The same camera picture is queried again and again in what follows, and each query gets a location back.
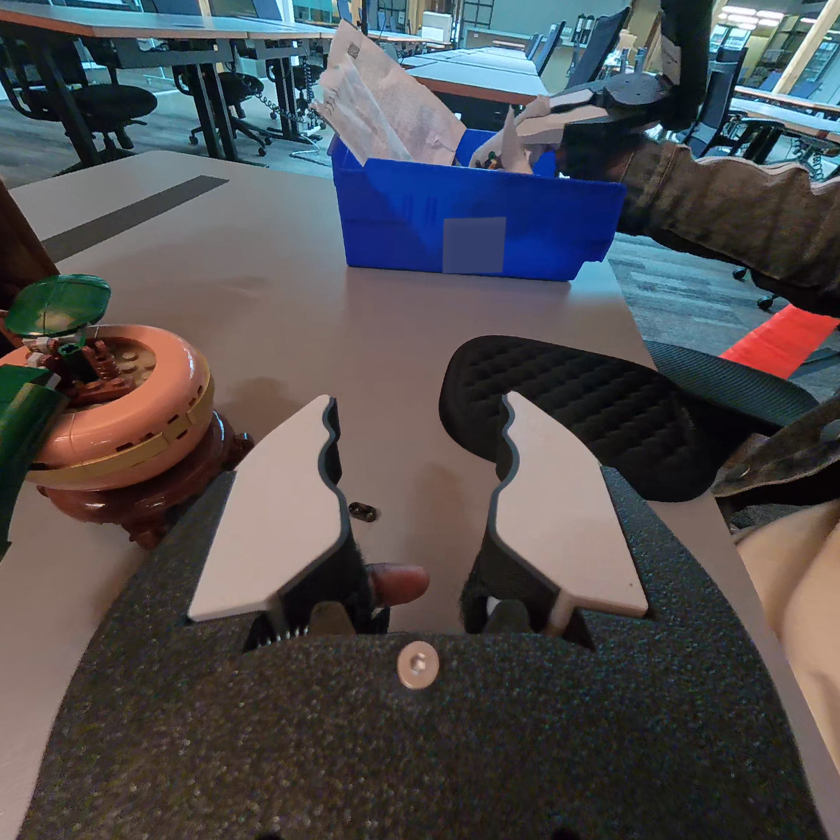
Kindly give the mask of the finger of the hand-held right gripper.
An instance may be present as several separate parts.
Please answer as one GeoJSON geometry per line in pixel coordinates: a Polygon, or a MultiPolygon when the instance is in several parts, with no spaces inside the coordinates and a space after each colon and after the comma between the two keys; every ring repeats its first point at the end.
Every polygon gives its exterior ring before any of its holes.
{"type": "Polygon", "coordinates": [[[608,113],[603,108],[550,112],[520,121],[518,138],[521,144],[561,144],[569,126],[600,124],[607,118],[608,113]]]}
{"type": "Polygon", "coordinates": [[[589,109],[594,110],[595,113],[606,113],[604,87],[604,84],[584,84],[554,93],[549,97],[549,112],[566,113],[589,109]]]}

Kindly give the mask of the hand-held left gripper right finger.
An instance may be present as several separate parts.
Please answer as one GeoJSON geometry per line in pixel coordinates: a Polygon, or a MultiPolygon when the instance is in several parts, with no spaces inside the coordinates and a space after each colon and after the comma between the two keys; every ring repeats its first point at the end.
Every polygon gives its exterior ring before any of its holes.
{"type": "Polygon", "coordinates": [[[492,495],[492,543],[548,593],[539,633],[563,635],[578,608],[645,617],[648,599],[598,459],[523,395],[502,404],[511,463],[492,495]]]}

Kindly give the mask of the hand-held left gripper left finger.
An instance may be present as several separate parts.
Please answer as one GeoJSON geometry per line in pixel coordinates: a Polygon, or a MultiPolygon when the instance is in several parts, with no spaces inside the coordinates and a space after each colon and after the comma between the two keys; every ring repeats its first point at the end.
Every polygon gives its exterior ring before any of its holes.
{"type": "Polygon", "coordinates": [[[187,615],[195,623],[269,610],[350,536],[328,455],[338,404],[320,395],[265,436],[234,471],[187,615]]]}

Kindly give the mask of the plain white paper bag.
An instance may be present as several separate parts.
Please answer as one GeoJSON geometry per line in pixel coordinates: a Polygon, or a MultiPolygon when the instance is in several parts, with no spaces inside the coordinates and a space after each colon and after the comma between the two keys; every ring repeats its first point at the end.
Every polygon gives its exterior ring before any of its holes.
{"type": "Polygon", "coordinates": [[[538,159],[553,147],[547,143],[523,140],[518,128],[526,121],[540,119],[550,113],[550,99],[546,96],[533,99],[519,113],[509,107],[502,129],[473,153],[470,165],[530,175],[538,159]]]}
{"type": "Polygon", "coordinates": [[[357,162],[413,161],[352,62],[326,69],[319,87],[321,98],[313,101],[311,110],[330,126],[357,162]]]}

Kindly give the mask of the circle print white paper bag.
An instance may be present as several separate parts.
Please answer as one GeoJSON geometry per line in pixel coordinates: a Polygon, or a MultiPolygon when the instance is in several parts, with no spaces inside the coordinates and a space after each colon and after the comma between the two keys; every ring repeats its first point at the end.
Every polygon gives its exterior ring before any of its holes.
{"type": "Polygon", "coordinates": [[[328,68],[352,62],[412,162],[450,166],[466,128],[423,84],[374,41],[341,22],[331,39],[328,68]]]}

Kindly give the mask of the lego flower pot model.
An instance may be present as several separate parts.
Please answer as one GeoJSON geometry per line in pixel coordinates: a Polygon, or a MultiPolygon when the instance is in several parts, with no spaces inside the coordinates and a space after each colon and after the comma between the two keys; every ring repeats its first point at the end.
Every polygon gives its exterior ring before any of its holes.
{"type": "Polygon", "coordinates": [[[254,446],[214,407],[206,359],[172,332],[88,326],[81,344],[28,340],[2,357],[58,374],[68,404],[25,483],[80,522],[116,524],[152,550],[173,510],[254,446]]]}

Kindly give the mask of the blue plastic bin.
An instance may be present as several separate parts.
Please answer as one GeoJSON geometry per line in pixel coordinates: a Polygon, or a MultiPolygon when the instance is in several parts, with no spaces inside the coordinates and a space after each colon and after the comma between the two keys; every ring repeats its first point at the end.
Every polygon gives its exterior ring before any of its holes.
{"type": "Polygon", "coordinates": [[[573,280],[602,261],[625,201],[622,184],[468,167],[490,132],[468,129],[458,165],[369,159],[329,147],[347,264],[439,274],[573,280]]]}

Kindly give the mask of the rounded green lego leaf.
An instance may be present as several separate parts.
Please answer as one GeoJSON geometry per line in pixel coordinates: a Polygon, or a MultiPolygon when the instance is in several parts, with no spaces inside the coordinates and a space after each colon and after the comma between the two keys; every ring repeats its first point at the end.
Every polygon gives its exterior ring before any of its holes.
{"type": "Polygon", "coordinates": [[[5,326],[22,340],[77,333],[102,319],[110,298],[110,285],[99,277],[48,277],[17,294],[7,310],[5,326]]]}

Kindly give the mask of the person's right forearm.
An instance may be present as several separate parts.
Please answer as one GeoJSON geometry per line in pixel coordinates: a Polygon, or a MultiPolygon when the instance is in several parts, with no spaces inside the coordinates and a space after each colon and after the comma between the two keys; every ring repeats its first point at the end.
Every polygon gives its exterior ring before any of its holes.
{"type": "Polygon", "coordinates": [[[839,317],[839,183],[793,163],[696,159],[642,143],[623,169],[617,229],[747,268],[753,283],[806,312],[839,317]]]}

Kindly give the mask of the orchid print lego box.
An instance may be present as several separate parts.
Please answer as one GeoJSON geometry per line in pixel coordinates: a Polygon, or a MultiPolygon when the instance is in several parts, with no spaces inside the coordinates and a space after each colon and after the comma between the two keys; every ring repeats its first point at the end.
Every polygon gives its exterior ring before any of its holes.
{"type": "Polygon", "coordinates": [[[34,229],[1,182],[1,309],[10,309],[22,289],[58,274],[34,229]]]}

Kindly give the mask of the person's right hand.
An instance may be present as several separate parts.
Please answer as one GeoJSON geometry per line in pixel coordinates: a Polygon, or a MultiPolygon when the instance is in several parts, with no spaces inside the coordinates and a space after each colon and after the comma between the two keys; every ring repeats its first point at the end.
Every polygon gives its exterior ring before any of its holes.
{"type": "Polygon", "coordinates": [[[644,136],[609,125],[573,123],[554,152],[555,172],[587,182],[620,182],[644,136]]]}

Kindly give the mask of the person's left hand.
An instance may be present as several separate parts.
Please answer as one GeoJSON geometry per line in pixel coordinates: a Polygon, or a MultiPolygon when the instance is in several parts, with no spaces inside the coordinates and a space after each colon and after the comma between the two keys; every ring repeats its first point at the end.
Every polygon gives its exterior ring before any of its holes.
{"type": "Polygon", "coordinates": [[[373,563],[365,567],[374,606],[409,604],[420,599],[430,584],[430,574],[419,565],[373,563]]]}

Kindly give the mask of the person's grey denim jacket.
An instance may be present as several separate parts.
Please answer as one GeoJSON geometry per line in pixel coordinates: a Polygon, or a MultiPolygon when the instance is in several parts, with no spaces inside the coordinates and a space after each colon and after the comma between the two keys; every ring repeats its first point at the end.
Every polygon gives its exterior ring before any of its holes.
{"type": "Polygon", "coordinates": [[[771,437],[754,435],[721,467],[711,495],[732,512],[839,498],[839,395],[771,437]]]}

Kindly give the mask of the red sheet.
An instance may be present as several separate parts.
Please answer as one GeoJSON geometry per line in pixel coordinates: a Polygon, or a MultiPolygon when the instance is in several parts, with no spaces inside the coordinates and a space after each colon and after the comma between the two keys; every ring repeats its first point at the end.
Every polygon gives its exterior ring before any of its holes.
{"type": "Polygon", "coordinates": [[[789,304],[719,357],[788,380],[822,347],[838,324],[837,318],[813,314],[789,304]]]}

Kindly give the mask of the long office table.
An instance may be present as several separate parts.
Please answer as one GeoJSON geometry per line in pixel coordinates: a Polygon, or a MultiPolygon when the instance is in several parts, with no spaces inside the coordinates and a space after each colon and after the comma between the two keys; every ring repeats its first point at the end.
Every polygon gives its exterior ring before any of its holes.
{"type": "Polygon", "coordinates": [[[112,43],[119,69],[183,67],[232,63],[234,43],[249,42],[258,60],[276,67],[279,113],[288,122],[281,138],[295,140],[291,113],[294,56],[308,56],[324,46],[332,30],[304,24],[262,23],[254,18],[132,13],[117,10],[2,2],[2,35],[19,38],[32,49],[49,93],[58,98],[59,119],[79,159],[80,168],[104,162],[81,118],[52,55],[58,36],[112,43]]]}

